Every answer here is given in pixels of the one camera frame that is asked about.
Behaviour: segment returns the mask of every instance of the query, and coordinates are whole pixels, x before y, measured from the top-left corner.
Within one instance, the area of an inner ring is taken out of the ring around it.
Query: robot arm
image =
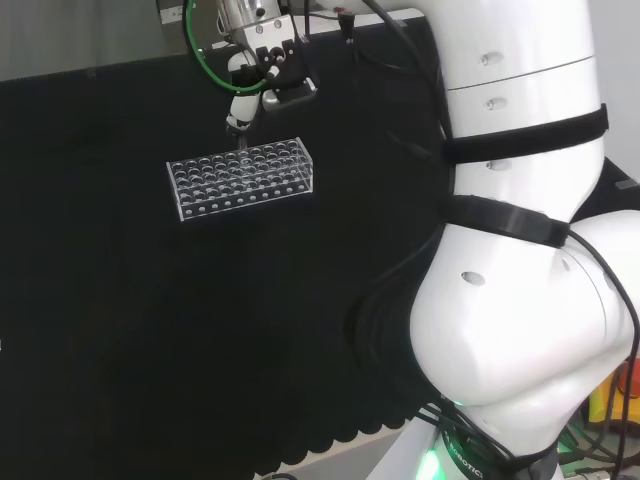
[[[368,13],[361,0],[320,0]],[[601,108],[587,0],[381,0],[432,25],[453,138],[572,119]],[[454,195],[495,199],[570,222],[593,190],[603,139],[456,167]],[[573,228],[597,245],[640,307],[640,213]],[[555,445],[584,398],[629,353],[632,322],[602,268],[581,246],[556,249],[447,225],[416,296],[411,343],[422,371],[516,457]],[[482,472],[440,436],[448,480]],[[563,478],[555,464],[542,480]]]
[[[312,98],[311,80],[297,42],[293,19],[282,15],[276,0],[220,0],[221,33],[230,43],[242,46],[228,64],[237,86],[268,80],[264,91],[236,96],[227,116],[227,128],[242,138],[253,121],[260,102],[266,111]]]

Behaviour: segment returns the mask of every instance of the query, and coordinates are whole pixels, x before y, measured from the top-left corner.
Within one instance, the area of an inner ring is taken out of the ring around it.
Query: black table surface
[[[416,41],[424,28],[410,22]],[[384,35],[360,40],[394,59]],[[309,50],[318,98],[250,141],[301,137],[314,194],[186,223],[165,162],[234,148],[231,99],[189,58],[0,84],[3,480],[244,480],[412,416],[362,374],[343,327],[436,225],[434,109],[419,79],[362,67],[365,109],[339,35]],[[624,178],[607,163],[579,215],[640,208]]]

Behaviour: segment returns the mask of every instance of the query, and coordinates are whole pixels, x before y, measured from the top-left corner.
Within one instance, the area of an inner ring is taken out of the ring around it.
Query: yellow object
[[[607,415],[607,400],[609,399],[609,388],[613,379],[612,373],[598,388],[589,396],[589,423],[602,423]],[[622,402],[624,396],[620,390],[616,388],[616,394],[613,397],[613,411],[611,412],[611,421],[622,419]],[[640,426],[640,398],[631,399],[629,402],[629,422]]]

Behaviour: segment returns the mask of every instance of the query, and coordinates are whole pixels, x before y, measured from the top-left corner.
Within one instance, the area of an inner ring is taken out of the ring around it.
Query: orange object
[[[624,394],[624,389],[627,386],[627,372],[629,371],[629,364],[625,363],[622,366],[622,373],[620,374],[620,380],[618,380],[618,388],[620,392]],[[631,380],[631,398],[640,397],[640,362],[636,359],[633,366],[633,379]]]
[[[636,376],[640,373],[640,364],[636,361],[636,366],[634,366],[634,388],[632,389],[632,395],[636,392],[635,389],[638,387],[636,382]],[[626,379],[625,372],[621,372],[621,377]],[[609,399],[609,387],[611,386],[611,382],[613,381],[613,377],[615,372],[607,377],[607,379],[602,382],[598,388],[596,388],[591,395],[589,395],[589,423],[592,425],[600,424],[604,422],[605,416],[607,414],[607,400]],[[622,381],[619,385],[622,385],[624,388],[624,381]],[[613,397],[613,409],[611,412],[611,420],[613,424],[622,419],[622,403],[624,401],[623,390],[620,388],[616,389],[616,393]],[[640,398],[632,399],[629,404],[629,422],[631,426],[640,426]]]

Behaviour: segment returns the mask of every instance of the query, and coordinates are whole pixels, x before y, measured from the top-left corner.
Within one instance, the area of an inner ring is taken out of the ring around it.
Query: end effector
[[[272,111],[315,95],[317,86],[296,41],[293,19],[281,15],[277,0],[218,0],[218,6],[222,33],[244,48],[229,60],[233,84],[267,80],[263,92],[234,98],[227,117],[230,131],[242,135],[260,102]]]

